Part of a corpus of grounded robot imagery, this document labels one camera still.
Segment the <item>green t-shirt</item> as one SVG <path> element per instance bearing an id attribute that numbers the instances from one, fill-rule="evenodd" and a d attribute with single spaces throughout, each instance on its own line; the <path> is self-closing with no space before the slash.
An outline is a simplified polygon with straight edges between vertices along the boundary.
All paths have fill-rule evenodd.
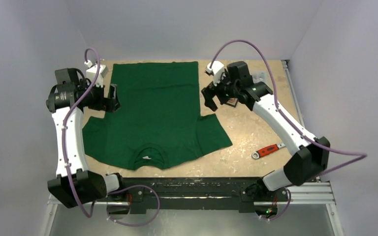
<path id="1" fill-rule="evenodd" d="M 84 150 L 123 169 L 168 169 L 230 147 L 215 114 L 202 116 L 198 62 L 113 65 L 120 108 L 83 127 Z"/>

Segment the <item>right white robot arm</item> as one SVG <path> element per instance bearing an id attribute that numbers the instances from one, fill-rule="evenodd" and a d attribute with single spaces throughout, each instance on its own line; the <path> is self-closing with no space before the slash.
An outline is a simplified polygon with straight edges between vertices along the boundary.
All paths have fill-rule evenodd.
<path id="1" fill-rule="evenodd" d="M 214 97 L 221 104 L 236 98 L 272 128 L 292 155 L 282 168 L 259 178 L 245 190 L 246 193 L 252 190 L 259 198 L 268 200 L 276 190 L 290 185 L 300 186 L 326 170 L 329 157 L 326 148 L 330 146 L 327 138 L 317 138 L 298 123 L 266 83 L 254 81 L 244 61 L 227 66 L 214 61 L 207 65 L 205 72 L 213 77 L 201 91 L 206 107 L 217 110 Z"/>

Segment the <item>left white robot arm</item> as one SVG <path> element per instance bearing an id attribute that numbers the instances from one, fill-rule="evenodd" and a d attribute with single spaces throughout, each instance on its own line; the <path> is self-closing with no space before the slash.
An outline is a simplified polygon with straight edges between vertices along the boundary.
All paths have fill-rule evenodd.
<path id="1" fill-rule="evenodd" d="M 58 143 L 56 178 L 49 180 L 47 187 L 67 208 L 99 200 L 107 194 L 114 201 L 121 201 L 127 195 L 119 174 L 103 176 L 92 172 L 85 157 L 84 108 L 113 113 L 120 107 L 115 84 L 109 86 L 108 97 L 104 96 L 103 80 L 107 73 L 106 65 L 100 69 L 91 66 L 85 73 L 77 68 L 56 70 L 57 83 L 46 100 Z"/>

